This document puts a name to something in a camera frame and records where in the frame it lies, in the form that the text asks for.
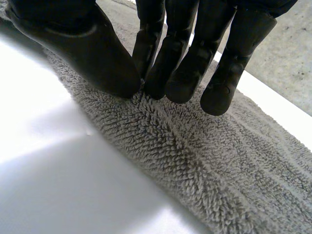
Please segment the towel fabric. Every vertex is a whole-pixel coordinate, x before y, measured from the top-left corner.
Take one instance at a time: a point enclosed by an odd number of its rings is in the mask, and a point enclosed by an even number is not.
[[[135,9],[97,3],[131,51],[139,25]],[[0,10],[5,4],[0,0]],[[252,100],[237,91],[221,117],[201,110],[204,85],[182,105],[143,92],[122,100],[92,89],[45,52],[102,134],[214,233],[312,233],[312,154]]]

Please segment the black glove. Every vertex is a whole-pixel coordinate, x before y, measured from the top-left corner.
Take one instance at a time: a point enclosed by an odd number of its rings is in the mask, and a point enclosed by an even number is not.
[[[219,66],[201,98],[202,109],[224,114],[255,48],[296,0],[136,0],[140,31],[133,59],[145,92],[154,99],[165,95],[176,103],[191,99],[205,75],[223,34],[233,19]],[[165,10],[168,31],[154,62]],[[183,61],[194,18],[195,37]]]

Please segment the gray floor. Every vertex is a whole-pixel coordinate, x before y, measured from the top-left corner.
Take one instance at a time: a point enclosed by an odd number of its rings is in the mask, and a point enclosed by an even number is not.
[[[312,116],[312,1],[298,1],[277,21],[246,70]]]

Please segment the white surface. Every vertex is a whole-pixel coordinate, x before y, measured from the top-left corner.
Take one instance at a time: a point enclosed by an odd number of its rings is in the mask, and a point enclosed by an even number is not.
[[[29,47],[41,50],[0,24],[0,234],[207,233],[101,137]]]

